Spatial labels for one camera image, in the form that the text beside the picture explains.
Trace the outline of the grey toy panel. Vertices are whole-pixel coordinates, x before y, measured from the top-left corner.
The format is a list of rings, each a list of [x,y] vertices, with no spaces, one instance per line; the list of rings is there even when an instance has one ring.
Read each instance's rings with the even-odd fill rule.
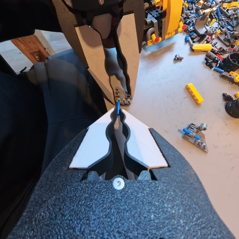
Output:
[[[123,89],[116,86],[115,87],[115,106],[120,103],[121,107],[128,107],[131,104],[131,95],[127,94]]]

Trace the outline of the black toy wheel hub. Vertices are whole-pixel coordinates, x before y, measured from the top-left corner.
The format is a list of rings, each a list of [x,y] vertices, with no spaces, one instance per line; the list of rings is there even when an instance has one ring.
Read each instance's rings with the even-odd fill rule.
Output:
[[[239,118],[239,98],[225,104],[225,111],[233,118]]]
[[[231,52],[229,55],[224,58],[219,66],[220,69],[224,70],[225,72],[235,72],[239,69],[239,53],[238,52]]]

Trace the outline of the pile of toy brick pieces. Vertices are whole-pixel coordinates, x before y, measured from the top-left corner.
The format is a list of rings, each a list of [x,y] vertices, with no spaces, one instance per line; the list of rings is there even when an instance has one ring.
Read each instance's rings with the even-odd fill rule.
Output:
[[[239,86],[239,70],[228,73],[219,68],[229,53],[239,52],[239,1],[185,0],[184,7],[185,42],[191,51],[206,53],[205,65]]]

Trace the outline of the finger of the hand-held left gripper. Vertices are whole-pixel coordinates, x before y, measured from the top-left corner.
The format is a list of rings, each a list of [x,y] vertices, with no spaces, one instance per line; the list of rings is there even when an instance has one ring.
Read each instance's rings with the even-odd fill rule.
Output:
[[[140,59],[134,13],[121,18],[116,29],[116,41],[127,92],[134,97]]]
[[[115,105],[115,96],[110,82],[111,78],[106,70],[106,56],[100,33],[90,26],[79,26],[75,30],[88,64],[88,71],[108,101]]]

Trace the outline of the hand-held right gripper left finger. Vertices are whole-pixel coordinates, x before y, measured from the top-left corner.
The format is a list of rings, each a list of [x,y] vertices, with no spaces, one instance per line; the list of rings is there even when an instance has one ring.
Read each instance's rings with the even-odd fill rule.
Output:
[[[112,136],[117,109],[112,108],[91,124],[74,155],[69,168],[105,174],[113,165]]]

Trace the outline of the small grey brick assembly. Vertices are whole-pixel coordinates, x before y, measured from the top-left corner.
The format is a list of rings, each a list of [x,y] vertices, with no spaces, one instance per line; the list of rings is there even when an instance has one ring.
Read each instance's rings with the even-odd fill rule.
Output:
[[[205,140],[205,135],[203,133],[205,130],[207,130],[207,127],[208,125],[206,123],[202,123],[200,125],[191,123],[182,130],[178,129],[178,132],[181,133],[183,139],[190,142],[202,151],[208,153],[208,147]]]

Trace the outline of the wooden post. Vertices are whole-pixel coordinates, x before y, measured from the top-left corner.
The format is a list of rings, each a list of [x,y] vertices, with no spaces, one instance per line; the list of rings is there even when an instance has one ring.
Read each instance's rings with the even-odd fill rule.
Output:
[[[11,42],[33,63],[44,62],[55,51],[40,30],[33,35],[12,39]]]

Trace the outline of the yellow toy beam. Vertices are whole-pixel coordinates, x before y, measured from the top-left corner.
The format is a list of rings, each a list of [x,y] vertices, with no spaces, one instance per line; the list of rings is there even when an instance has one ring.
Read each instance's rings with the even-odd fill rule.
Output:
[[[187,84],[185,88],[187,89],[190,96],[197,105],[204,102],[204,99],[202,98],[202,96],[199,94],[199,92],[192,83]]]

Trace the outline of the yellow black toy brick vehicle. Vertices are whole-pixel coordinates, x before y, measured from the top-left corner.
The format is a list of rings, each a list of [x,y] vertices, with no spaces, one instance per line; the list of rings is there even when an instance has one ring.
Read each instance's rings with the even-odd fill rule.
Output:
[[[156,45],[186,29],[183,0],[144,0],[145,25],[143,41]]]

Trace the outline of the grey desk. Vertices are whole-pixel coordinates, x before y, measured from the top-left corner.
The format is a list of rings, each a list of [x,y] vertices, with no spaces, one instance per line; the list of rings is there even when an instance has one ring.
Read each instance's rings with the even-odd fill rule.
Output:
[[[174,61],[176,54],[184,57]],[[222,93],[234,97],[229,84],[204,63],[206,53],[192,52],[185,32],[157,45],[142,47],[131,115],[154,128],[191,164],[217,213],[239,238],[239,119],[224,109]],[[196,104],[185,86],[192,83],[204,99]],[[178,129],[206,123],[205,153],[182,139]]]

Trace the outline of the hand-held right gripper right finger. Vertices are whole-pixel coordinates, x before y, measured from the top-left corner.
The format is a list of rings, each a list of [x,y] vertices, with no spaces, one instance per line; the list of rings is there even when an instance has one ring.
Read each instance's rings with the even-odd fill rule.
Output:
[[[152,175],[153,169],[168,167],[150,128],[124,109],[119,113],[119,149],[129,180],[137,179],[142,171]]]

